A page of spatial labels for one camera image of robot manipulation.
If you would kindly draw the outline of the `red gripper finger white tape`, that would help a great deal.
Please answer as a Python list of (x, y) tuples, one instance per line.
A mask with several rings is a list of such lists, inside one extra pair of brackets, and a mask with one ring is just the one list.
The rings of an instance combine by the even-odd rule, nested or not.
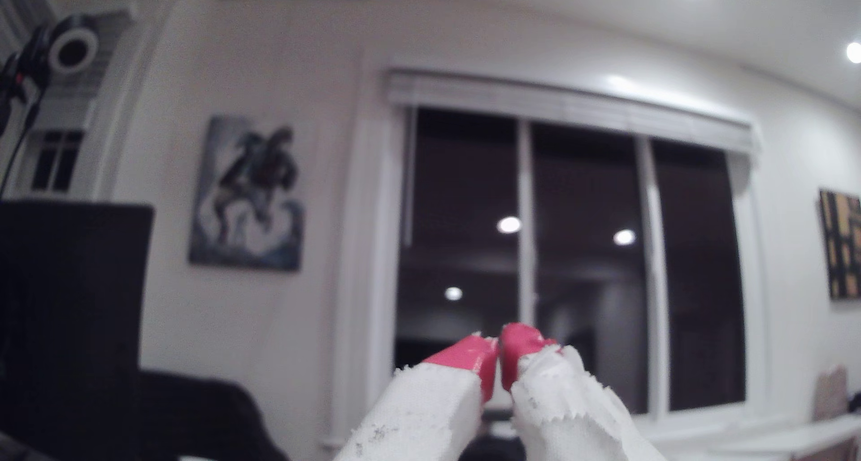
[(578, 350), (523, 323), (503, 327), (501, 382), (528, 460), (665, 460)]
[(479, 431), (499, 351), (473, 334), (399, 370), (335, 460), (457, 460)]

